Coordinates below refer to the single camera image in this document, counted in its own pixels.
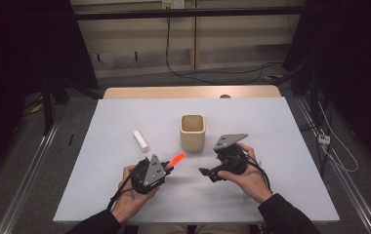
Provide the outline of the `black curtain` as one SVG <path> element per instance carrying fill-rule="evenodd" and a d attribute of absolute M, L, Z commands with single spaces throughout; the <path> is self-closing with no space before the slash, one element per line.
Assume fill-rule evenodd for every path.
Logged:
<path fill-rule="evenodd" d="M 66 103 L 67 88 L 99 86 L 72 13 L 70 0 L 0 0 L 0 159 L 28 95 Z"/>
<path fill-rule="evenodd" d="M 371 0 L 305 0 L 283 67 L 310 61 L 337 107 L 371 152 Z"/>

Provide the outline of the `black metal stand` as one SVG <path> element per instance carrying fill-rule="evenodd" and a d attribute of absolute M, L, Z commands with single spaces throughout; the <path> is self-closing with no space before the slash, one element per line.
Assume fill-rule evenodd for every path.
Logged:
<path fill-rule="evenodd" d="M 65 90 L 66 88 L 76 90 L 82 95 L 85 95 L 92 99 L 103 98 L 103 95 L 91 91 L 88 88 L 83 88 L 81 85 L 78 85 L 65 77 L 52 79 L 43 78 L 41 88 L 45 120 L 44 136 L 46 136 L 49 133 L 49 131 L 53 129 L 54 126 L 54 115 L 52 110 L 51 98 L 54 98 L 54 100 L 59 104 L 67 104 L 70 100 L 70 97 Z"/>

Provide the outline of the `black horizontal bar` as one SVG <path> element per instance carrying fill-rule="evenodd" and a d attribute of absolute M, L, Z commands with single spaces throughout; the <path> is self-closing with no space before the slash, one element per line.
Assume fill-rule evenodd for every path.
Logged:
<path fill-rule="evenodd" d="M 74 13 L 76 20 L 131 20 L 131 19 L 165 19 L 229 16 L 275 16 L 298 15 L 305 7 L 266 7 L 266 8 L 233 8 L 233 9 L 183 9 L 183 10 L 149 10 L 102 13 Z"/>

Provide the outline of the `person's beige trousers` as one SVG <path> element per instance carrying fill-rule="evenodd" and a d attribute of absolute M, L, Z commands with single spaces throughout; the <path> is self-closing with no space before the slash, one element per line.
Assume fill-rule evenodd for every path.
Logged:
<path fill-rule="evenodd" d="M 141 225 L 138 234 L 188 234 L 187 225 Z M 197 225 L 194 234 L 250 234 L 247 224 Z"/>

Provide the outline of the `white wall socket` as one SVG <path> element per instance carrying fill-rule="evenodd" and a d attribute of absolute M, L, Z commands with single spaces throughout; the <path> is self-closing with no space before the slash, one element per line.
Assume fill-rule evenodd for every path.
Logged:
<path fill-rule="evenodd" d="M 169 9 L 184 9 L 186 7 L 185 0 L 161 0 L 162 8 Z"/>

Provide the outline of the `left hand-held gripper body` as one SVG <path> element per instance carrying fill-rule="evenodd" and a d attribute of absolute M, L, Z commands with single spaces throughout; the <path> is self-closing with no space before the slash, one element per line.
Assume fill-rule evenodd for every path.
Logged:
<path fill-rule="evenodd" d="M 165 182 L 167 175 L 163 164 L 156 154 L 150 159 L 144 158 L 131 172 L 131 183 L 134 190 L 146 195 L 155 187 Z"/>

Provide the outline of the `white glue stick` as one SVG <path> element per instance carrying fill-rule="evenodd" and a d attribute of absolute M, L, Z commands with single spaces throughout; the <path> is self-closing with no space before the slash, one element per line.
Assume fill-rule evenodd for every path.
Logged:
<path fill-rule="evenodd" d="M 143 136 L 138 130 L 133 131 L 133 135 L 141 149 L 142 152 L 147 152 L 149 150 L 149 145 L 144 140 Z"/>

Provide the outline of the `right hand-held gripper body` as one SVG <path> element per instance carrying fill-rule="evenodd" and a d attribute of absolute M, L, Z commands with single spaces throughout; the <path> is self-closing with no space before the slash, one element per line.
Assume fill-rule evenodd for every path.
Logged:
<path fill-rule="evenodd" d="M 247 168 L 247 156 L 237 145 L 246 138 L 247 134 L 221 135 L 213 146 L 217 158 L 222 162 L 222 171 L 229 171 L 235 175 L 241 175 Z"/>

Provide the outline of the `orange highlighter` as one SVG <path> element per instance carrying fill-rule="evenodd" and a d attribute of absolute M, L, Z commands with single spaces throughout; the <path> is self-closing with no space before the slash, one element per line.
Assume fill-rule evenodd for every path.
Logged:
<path fill-rule="evenodd" d="M 171 163 L 173 165 L 176 165 L 178 164 L 179 162 L 181 162 L 184 158 L 186 157 L 186 154 L 184 152 L 176 155 L 172 160 L 171 160 Z"/>

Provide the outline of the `beige square pen holder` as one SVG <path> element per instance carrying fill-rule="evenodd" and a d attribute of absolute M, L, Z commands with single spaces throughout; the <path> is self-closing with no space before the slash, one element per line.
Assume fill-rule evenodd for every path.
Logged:
<path fill-rule="evenodd" d="M 181 147 L 187 152 L 200 152 L 205 144 L 205 117 L 200 114 L 186 114 L 180 121 Z"/>

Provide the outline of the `metal floor rail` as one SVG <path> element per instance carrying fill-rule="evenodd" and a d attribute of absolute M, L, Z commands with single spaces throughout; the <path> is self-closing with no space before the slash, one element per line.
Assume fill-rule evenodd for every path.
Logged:
<path fill-rule="evenodd" d="M 56 136 L 59 122 L 55 122 L 49 131 L 42 137 L 36 153 L 17 189 L 8 209 L 5 211 L 0 221 L 0 234 L 12 234 L 16 223 L 21 215 L 21 211 L 30 194 L 30 190 L 40 171 L 43 161 L 50 149 L 53 139 Z"/>
<path fill-rule="evenodd" d="M 295 101 L 307 121 L 302 133 L 313 135 L 312 157 L 317 161 L 318 172 L 328 191 L 333 196 L 340 196 L 339 201 L 342 201 L 335 205 L 341 221 L 346 221 L 347 212 L 342 210 L 342 206 L 350 206 L 350 214 L 356 218 L 354 225 L 364 229 L 364 234 L 371 234 L 371 207 L 353 180 L 354 176 L 362 173 L 363 167 L 347 145 L 347 140 L 341 138 L 341 132 L 334 130 L 326 113 L 323 114 L 322 124 L 318 125 L 312 120 L 307 101 L 303 97 L 296 97 Z M 319 135 L 330 136 L 330 144 L 320 145 L 317 141 Z"/>

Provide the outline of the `wooden table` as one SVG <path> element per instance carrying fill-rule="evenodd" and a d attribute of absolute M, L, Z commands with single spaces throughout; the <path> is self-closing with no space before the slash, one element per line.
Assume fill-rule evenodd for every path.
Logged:
<path fill-rule="evenodd" d="M 115 98 L 279 98 L 273 85 L 179 86 L 109 88 L 104 99 Z"/>

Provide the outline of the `person's right hand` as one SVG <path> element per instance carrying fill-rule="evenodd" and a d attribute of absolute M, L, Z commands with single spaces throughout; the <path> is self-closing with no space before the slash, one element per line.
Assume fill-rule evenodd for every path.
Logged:
<path fill-rule="evenodd" d="M 228 171 L 219 171 L 218 175 L 226 180 L 237 184 L 242 191 L 253 198 L 258 204 L 262 204 L 272 196 L 272 192 L 259 169 L 254 149 L 244 143 L 238 142 L 237 145 L 248 155 L 250 164 L 246 171 L 241 175 L 235 175 Z"/>

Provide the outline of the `person's left hand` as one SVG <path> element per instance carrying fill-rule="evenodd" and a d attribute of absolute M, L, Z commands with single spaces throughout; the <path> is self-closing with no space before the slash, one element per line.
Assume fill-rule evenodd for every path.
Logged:
<path fill-rule="evenodd" d="M 128 176 L 134 168 L 134 165 L 125 167 L 123 170 L 123 179 L 118 184 L 118 188 L 122 191 L 122 194 L 115 200 L 111 213 L 119 223 L 124 223 L 136 215 L 143 205 L 153 198 L 159 190 L 156 187 L 146 195 L 133 190 L 131 180 L 128 179 Z"/>

